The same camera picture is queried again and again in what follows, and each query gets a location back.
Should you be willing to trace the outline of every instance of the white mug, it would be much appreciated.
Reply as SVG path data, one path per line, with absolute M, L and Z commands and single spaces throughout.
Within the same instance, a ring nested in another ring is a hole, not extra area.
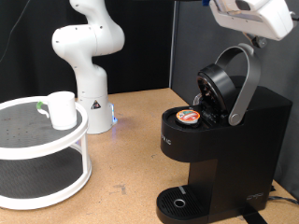
M 49 118 L 49 113 L 41 106 L 47 103 L 50 113 L 50 121 L 56 130 L 67 130 L 77 125 L 77 111 L 75 107 L 75 94 L 70 91 L 57 91 L 48 95 L 44 101 L 36 104 L 40 114 Z

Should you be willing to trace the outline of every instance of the coffee maker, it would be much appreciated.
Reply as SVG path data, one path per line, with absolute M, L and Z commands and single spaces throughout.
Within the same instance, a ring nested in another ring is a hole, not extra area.
M 228 63 L 247 58 L 245 77 L 230 77 Z M 239 44 L 225 50 L 197 77 L 197 103 L 169 109 L 162 117 L 161 150 L 190 163 L 188 184 L 157 198 L 165 224 L 205 224 L 265 209 L 292 102 L 258 86 L 261 66 L 254 50 Z M 200 115 L 182 123 L 179 111 Z

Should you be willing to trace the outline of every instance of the power cord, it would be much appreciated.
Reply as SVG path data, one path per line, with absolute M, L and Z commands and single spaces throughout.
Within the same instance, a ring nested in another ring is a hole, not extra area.
M 273 200 L 286 200 L 290 203 L 294 203 L 294 204 L 298 204 L 299 205 L 299 202 L 296 201 L 295 199 L 289 199 L 289 198 L 282 198 L 282 197 L 278 197 L 278 196 L 270 196 L 268 198 L 268 201 L 273 201 Z
M 12 32 L 15 30 L 16 26 L 18 25 L 19 21 L 21 20 L 21 17 L 23 16 L 24 12 L 26 11 L 26 8 L 28 7 L 30 1 L 31 1 L 31 0 L 28 0 L 28 2 L 26 3 L 26 6 L 25 6 L 24 9 L 22 10 L 21 15 L 19 16 L 18 20 L 16 21 L 15 25 L 12 27 L 12 29 L 11 29 L 11 31 L 10 31 L 10 33 L 9 33 L 9 37 L 8 37 L 8 41 L 7 41 L 7 46 L 6 46 L 6 49 L 5 49 L 5 51 L 4 51 L 4 54 L 2 55 L 2 58 L 1 58 L 1 60 L 0 60 L 0 63 L 2 62 L 2 60 L 4 59 L 4 57 L 6 56 L 6 53 L 7 53 L 7 49 L 8 49 L 8 45 L 9 45 L 9 41 L 10 41 Z

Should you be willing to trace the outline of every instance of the tabletop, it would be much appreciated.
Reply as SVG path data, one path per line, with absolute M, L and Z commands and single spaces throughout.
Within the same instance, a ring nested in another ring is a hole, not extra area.
M 0 209 L 0 223 L 128 223 L 159 224 L 157 196 L 186 185 L 189 164 L 173 161 L 160 150 L 161 116 L 169 108 L 187 105 L 170 89 L 109 95 L 118 124 L 106 133 L 88 135 L 93 173 L 73 197 L 50 207 L 15 211 Z M 270 193 L 292 198 L 274 181 Z M 271 201 L 260 212 L 269 223 L 299 223 L 298 205 Z M 242 217 L 220 224 L 246 224 Z

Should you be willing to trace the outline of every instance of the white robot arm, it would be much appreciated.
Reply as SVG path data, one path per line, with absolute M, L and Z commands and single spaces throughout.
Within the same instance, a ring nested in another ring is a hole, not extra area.
M 88 24 L 71 25 L 55 31 L 55 52 L 73 68 L 78 102 L 89 116 L 88 133 L 103 133 L 113 125 L 112 104 L 107 98 L 107 74 L 92 62 L 93 56 L 114 53 L 124 45 L 124 33 L 108 15 L 105 0 L 70 0 Z
M 220 26 L 274 40 L 293 28 L 292 13 L 284 0 L 211 0 Z

